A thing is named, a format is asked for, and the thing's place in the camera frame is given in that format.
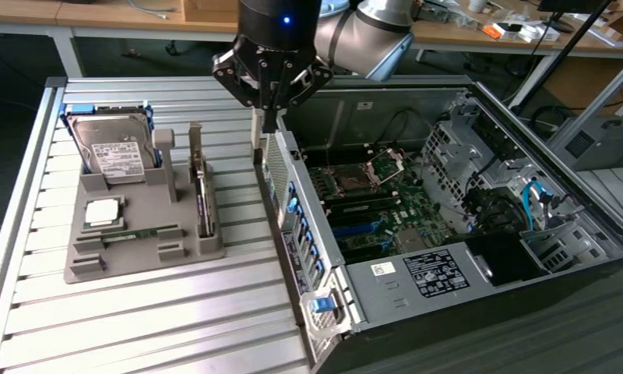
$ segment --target black pole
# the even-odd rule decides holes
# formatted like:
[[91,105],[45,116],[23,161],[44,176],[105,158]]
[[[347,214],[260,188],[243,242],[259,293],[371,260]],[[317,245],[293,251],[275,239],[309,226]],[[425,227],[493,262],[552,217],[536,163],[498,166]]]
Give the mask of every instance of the black pole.
[[520,105],[516,105],[513,107],[513,113],[516,115],[520,115],[524,112],[524,108],[529,104],[529,101],[532,101],[533,97],[536,96],[536,94],[538,93],[541,88],[545,86],[545,83],[546,83],[548,79],[550,78],[552,74],[554,73],[554,71],[560,67],[561,62],[564,62],[565,58],[569,56],[569,53],[573,51],[574,46],[580,42],[580,39],[582,39],[584,35],[588,33],[589,29],[593,26],[593,23],[601,17],[602,12],[605,11],[605,9],[608,9],[608,6],[610,5],[610,2],[612,2],[612,0],[605,0],[602,2],[601,6],[593,11],[593,13],[589,16],[589,18],[588,18],[586,22],[584,23],[582,27],[580,27],[578,32],[570,38],[569,43],[566,44],[566,46],[565,46],[564,50],[561,51],[560,55],[557,56],[557,58],[552,62],[552,65],[548,68],[548,70],[545,71],[545,73],[542,74],[542,77],[536,82],[532,90],[529,91],[529,93],[524,97],[522,102],[520,103]]

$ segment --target orange object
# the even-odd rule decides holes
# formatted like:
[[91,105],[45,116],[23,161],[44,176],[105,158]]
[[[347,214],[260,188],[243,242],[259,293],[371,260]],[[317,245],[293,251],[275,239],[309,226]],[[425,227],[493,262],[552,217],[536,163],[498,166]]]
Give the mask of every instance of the orange object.
[[492,25],[485,26],[482,28],[482,32],[486,33],[494,39],[498,39],[502,36],[502,34],[498,32],[498,30]]

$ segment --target hard drive label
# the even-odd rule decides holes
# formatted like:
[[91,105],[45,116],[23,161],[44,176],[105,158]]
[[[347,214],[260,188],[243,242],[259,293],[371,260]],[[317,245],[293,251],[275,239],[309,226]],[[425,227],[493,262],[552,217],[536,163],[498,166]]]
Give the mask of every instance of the hard drive label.
[[92,150],[107,178],[144,174],[144,161],[137,142],[93,144]]
[[404,259],[420,293],[426,298],[470,286],[446,249]]

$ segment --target gray parts tray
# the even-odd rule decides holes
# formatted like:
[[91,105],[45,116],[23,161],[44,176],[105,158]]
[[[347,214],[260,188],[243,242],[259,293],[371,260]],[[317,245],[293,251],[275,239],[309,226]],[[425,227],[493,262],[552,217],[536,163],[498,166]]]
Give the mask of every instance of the gray parts tray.
[[[164,168],[148,181],[101,187],[101,175],[81,175],[73,209],[64,281],[69,284],[224,257],[212,172],[208,173],[215,234],[199,235],[199,202],[188,165],[173,166],[177,201],[171,202]],[[120,223],[85,228],[88,202],[120,200]]]

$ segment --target aluminum extrusion table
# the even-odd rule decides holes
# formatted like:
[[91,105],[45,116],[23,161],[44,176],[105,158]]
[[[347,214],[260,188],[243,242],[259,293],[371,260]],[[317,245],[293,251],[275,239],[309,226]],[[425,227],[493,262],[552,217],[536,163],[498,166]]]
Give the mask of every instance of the aluminum extrusion table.
[[[61,103],[149,101],[173,161],[204,123],[225,258],[65,284],[81,159]],[[252,112],[212,78],[73,79],[45,89],[0,234],[0,372],[309,372],[252,162]]]

